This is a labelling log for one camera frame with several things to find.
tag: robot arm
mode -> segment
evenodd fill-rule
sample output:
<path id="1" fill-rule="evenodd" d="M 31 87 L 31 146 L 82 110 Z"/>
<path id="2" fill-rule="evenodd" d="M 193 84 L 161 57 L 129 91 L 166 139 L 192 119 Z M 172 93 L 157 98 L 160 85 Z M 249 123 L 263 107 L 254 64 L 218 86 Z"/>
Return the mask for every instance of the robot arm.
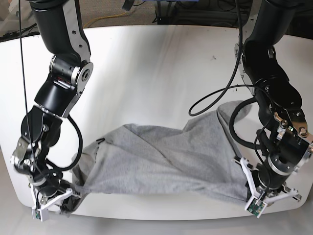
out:
<path id="1" fill-rule="evenodd" d="M 253 99 L 243 102 L 231 117 L 245 105 L 257 102 L 259 119 L 264 125 L 258 130 L 259 149 L 266 160 L 256 168 L 246 159 L 237 159 L 248 179 L 251 197 L 245 207 L 260 217 L 267 205 L 286 197 L 300 200 L 296 189 L 289 189 L 285 181 L 306 163 L 313 153 L 313 136 L 308 126 L 299 92 L 289 83 L 284 70 L 276 60 L 274 44 L 285 34 L 301 0 L 254 1 L 247 24 L 243 27 L 244 45 L 241 55 L 235 46 L 236 56 L 241 56 L 240 73 L 245 84 L 253 85 Z M 271 132 L 268 138 L 264 129 Z M 235 140 L 246 147 L 233 126 L 230 132 Z"/>
<path id="2" fill-rule="evenodd" d="M 69 112 L 82 94 L 93 65 L 78 0 L 31 0 L 30 4 L 43 41 L 54 56 L 48 78 L 36 95 L 37 105 L 28 113 L 29 125 L 26 117 L 22 122 L 22 136 L 12 163 L 19 173 L 28 176 L 36 204 L 33 217 L 44 221 L 50 206 L 71 210 L 74 198 L 79 197 L 70 184 L 62 180 L 62 171 L 71 169 L 81 154 L 81 134 Z M 277 200 L 288 196 L 299 200 L 297 191 L 287 188 L 285 181 L 311 157 L 313 137 L 301 110 L 301 96 L 278 65 L 273 47 L 284 35 L 300 1 L 263 0 L 261 6 L 257 4 L 258 1 L 254 1 L 243 28 L 243 51 L 238 53 L 238 45 L 235 51 L 236 56 L 241 56 L 243 81 L 254 86 L 250 88 L 254 96 L 251 102 L 258 102 L 259 119 L 265 126 L 258 131 L 259 148 L 266 157 L 263 164 L 253 168 L 245 159 L 238 159 L 251 193 L 245 209 L 259 217 L 267 205 Z M 62 120 L 59 117 L 68 118 L 76 126 L 80 139 L 77 158 L 66 168 L 46 158 L 49 148 L 60 136 Z M 271 131 L 270 138 L 265 128 Z M 39 193 L 43 195 L 40 202 Z"/>
<path id="3" fill-rule="evenodd" d="M 50 206 L 71 210 L 74 197 L 79 197 L 62 180 L 62 171 L 74 167 L 82 153 L 82 136 L 69 113 L 84 91 L 93 64 L 78 0 L 30 0 L 30 5 L 45 46 L 54 56 L 48 78 L 35 97 L 36 105 L 22 121 L 22 136 L 11 162 L 17 172 L 29 178 L 35 204 L 33 217 L 44 221 Z M 69 119 L 79 137 L 77 157 L 65 168 L 46 158 L 60 137 L 60 117 Z M 40 202 L 39 193 L 43 196 Z"/>

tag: gray fabric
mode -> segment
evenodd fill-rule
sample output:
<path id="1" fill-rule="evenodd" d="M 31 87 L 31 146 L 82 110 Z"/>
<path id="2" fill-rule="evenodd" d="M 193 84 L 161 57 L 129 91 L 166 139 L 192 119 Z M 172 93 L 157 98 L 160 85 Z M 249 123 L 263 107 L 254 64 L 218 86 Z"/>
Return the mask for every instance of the gray fabric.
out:
<path id="1" fill-rule="evenodd" d="M 246 178 L 240 166 L 232 161 L 235 146 L 225 134 L 229 117 L 239 103 L 226 103 L 217 111 L 191 119 L 183 130 L 121 126 L 106 134 L 105 141 L 100 144 L 95 141 L 83 150 L 79 164 L 72 170 L 75 189 L 83 198 L 91 192 L 195 191 L 243 204 Z M 245 117 L 249 110 L 250 106 L 242 109 L 236 120 Z"/>

